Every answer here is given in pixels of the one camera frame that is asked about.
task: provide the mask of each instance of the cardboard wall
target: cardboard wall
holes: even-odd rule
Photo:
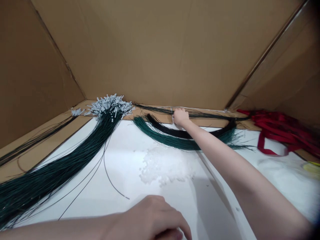
[[[224,109],[303,0],[32,0],[87,99]]]
[[[231,109],[282,111],[320,124],[320,25],[309,1],[248,81]]]
[[[0,148],[84,100],[33,5],[0,1]]]

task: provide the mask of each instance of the red fabric strap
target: red fabric strap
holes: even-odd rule
[[[258,140],[258,149],[262,153],[279,156],[272,150],[264,148],[265,138],[268,138],[289,144],[284,156],[300,148],[316,157],[320,156],[320,144],[318,140],[297,119],[281,112],[268,112],[265,110],[238,110],[238,112],[250,115],[255,125],[262,128]]]

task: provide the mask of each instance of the white foam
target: white foam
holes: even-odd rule
[[[144,157],[146,166],[139,175],[145,184],[158,180],[160,187],[175,180],[185,182],[195,175],[193,163],[200,161],[197,154],[168,148],[157,144],[156,147],[147,151]]]

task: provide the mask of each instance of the hand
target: hand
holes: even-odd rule
[[[183,234],[192,240],[191,230],[182,214],[164,197],[147,196],[127,212],[118,215],[103,239],[181,240]]]
[[[173,114],[173,121],[180,127],[183,123],[189,121],[189,113],[184,108],[176,108]]]

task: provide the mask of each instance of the yellow object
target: yellow object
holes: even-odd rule
[[[320,164],[314,162],[308,162],[303,165],[303,169],[311,173],[316,179],[320,180]]]

